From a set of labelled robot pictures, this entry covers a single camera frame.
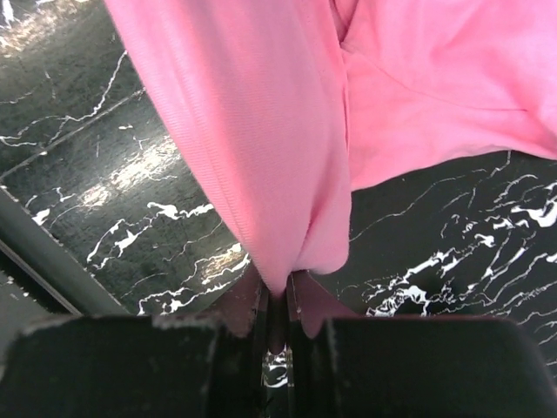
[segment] pink shirt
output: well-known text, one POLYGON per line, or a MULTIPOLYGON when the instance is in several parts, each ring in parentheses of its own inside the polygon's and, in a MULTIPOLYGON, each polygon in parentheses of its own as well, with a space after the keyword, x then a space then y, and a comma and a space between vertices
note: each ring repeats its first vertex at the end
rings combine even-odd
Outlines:
POLYGON ((351 190, 557 158, 554 0, 105 0, 209 200, 274 293, 348 254, 351 190))

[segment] clothing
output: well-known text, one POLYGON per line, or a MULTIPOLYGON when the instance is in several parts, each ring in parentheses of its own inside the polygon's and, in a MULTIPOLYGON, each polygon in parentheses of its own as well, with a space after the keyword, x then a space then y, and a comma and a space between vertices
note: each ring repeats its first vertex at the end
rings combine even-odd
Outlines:
POLYGON ((267 286, 348 254, 351 191, 467 155, 557 158, 554 0, 105 0, 267 286))

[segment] ribbed fabric texture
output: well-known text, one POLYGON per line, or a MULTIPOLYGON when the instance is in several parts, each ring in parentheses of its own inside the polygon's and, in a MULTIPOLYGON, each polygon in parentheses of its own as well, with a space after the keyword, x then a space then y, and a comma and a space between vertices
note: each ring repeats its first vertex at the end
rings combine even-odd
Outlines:
POLYGON ((169 133, 275 294, 348 253, 351 190, 557 157, 554 0, 105 0, 169 133))

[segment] marble floor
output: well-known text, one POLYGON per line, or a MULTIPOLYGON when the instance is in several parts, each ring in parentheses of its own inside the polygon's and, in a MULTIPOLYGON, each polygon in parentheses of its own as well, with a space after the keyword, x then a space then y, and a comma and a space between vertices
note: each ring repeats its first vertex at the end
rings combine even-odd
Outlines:
MULTIPOLYGON (((249 255, 180 158, 102 2, 2 5, 0 192, 131 314, 210 303, 249 255)), ((350 259, 320 280, 369 315, 512 318, 557 377, 555 179, 553 161, 497 152, 355 192, 350 259)))

